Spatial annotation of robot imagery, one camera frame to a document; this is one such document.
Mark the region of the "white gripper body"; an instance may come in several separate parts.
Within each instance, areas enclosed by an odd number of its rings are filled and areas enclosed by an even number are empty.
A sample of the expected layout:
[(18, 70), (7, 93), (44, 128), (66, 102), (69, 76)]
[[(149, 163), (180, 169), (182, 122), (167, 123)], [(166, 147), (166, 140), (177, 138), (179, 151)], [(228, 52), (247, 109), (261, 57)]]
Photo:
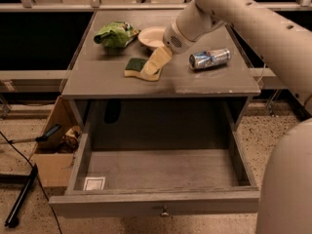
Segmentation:
[(163, 43), (175, 54), (185, 53), (194, 45), (191, 38), (191, 28), (189, 26), (183, 26), (177, 20), (174, 20), (165, 29)]

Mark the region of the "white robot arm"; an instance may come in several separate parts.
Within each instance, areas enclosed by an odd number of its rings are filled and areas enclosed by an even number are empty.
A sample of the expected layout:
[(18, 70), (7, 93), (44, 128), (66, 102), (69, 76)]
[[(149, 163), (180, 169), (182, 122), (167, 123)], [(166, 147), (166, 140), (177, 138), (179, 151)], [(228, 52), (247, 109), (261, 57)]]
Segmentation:
[[(166, 29), (166, 48), (141, 71), (157, 73), (173, 53), (188, 50), (222, 22), (261, 57), (305, 108), (312, 97), (312, 32), (254, 0), (192, 0)], [(266, 165), (256, 234), (312, 234), (312, 119), (289, 130)]]

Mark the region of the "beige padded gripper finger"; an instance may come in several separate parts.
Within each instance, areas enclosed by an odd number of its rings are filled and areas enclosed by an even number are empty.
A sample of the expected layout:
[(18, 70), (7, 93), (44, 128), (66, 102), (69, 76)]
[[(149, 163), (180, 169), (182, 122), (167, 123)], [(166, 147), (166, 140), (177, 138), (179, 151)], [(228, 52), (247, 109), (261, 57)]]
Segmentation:
[(161, 68), (172, 59), (172, 54), (172, 51), (168, 47), (158, 47), (143, 66), (140, 75), (142, 77), (157, 76)]

